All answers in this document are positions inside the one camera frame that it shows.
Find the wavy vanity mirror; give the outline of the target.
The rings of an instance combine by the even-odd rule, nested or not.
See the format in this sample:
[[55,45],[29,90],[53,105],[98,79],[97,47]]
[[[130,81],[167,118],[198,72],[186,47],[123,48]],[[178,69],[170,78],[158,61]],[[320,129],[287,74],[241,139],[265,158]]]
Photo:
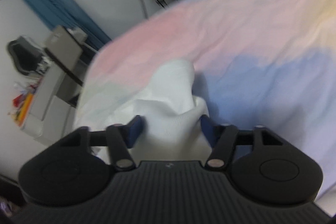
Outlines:
[[7,53],[12,59],[15,69],[26,77],[40,76],[39,65],[43,61],[43,52],[20,36],[9,42],[6,46]]

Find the pastel tie-dye bed sheet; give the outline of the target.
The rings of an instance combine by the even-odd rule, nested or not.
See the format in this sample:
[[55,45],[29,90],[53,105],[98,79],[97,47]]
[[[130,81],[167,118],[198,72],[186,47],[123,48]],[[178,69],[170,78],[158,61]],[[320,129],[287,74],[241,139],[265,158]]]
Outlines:
[[142,84],[190,61],[192,94],[219,124],[260,124],[309,155],[335,186],[335,0],[180,0],[95,56],[87,80]]

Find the white dressing table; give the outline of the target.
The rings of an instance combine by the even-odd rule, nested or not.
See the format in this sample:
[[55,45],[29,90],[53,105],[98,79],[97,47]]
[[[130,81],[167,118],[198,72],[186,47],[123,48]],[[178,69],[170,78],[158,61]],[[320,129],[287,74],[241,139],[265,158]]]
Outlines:
[[58,65],[51,64],[42,78],[21,130],[49,146],[72,131],[76,106],[71,103],[82,87]]

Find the white sweatshirt with striped trim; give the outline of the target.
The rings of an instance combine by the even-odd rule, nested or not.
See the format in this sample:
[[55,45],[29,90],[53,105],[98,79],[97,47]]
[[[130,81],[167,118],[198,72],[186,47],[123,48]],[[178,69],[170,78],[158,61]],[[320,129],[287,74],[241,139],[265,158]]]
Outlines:
[[135,162],[206,162],[211,147],[201,132],[199,118],[208,114],[208,109],[203,98],[192,94],[194,79],[190,61],[172,60],[142,84],[135,80],[87,80],[73,126],[100,131],[113,124],[127,124],[140,115],[145,128],[130,149]]

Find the cluttered items on dresser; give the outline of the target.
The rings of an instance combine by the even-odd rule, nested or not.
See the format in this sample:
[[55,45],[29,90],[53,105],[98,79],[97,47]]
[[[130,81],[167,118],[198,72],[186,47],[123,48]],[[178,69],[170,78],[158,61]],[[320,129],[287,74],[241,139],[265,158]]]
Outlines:
[[32,79],[25,83],[18,81],[14,83],[14,90],[17,94],[11,100],[11,109],[7,115],[17,126],[21,127],[23,125],[41,82],[42,78]]

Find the grey black chair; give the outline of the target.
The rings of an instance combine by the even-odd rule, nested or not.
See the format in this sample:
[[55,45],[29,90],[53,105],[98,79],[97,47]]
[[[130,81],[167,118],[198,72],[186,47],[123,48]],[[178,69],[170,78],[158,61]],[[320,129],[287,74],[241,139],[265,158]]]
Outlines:
[[87,70],[82,61],[87,38],[78,27],[68,29],[58,25],[45,41],[46,55],[65,73],[57,96],[72,107],[77,106]]

